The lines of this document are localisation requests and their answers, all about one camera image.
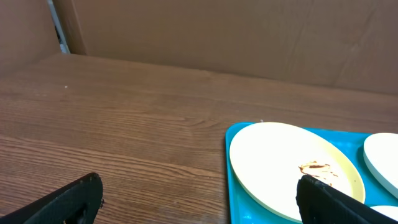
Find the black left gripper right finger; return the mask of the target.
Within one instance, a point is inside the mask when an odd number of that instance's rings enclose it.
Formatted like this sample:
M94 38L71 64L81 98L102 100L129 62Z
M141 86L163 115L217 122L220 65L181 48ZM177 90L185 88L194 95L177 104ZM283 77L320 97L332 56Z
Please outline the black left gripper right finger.
M303 224L397 224L310 175L298 181L296 202Z

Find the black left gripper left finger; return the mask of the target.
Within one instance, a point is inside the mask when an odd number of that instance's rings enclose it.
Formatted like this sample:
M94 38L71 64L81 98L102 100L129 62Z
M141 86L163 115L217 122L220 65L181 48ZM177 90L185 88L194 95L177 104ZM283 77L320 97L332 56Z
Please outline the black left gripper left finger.
M102 204L103 183L92 172L1 217L1 224L93 224Z

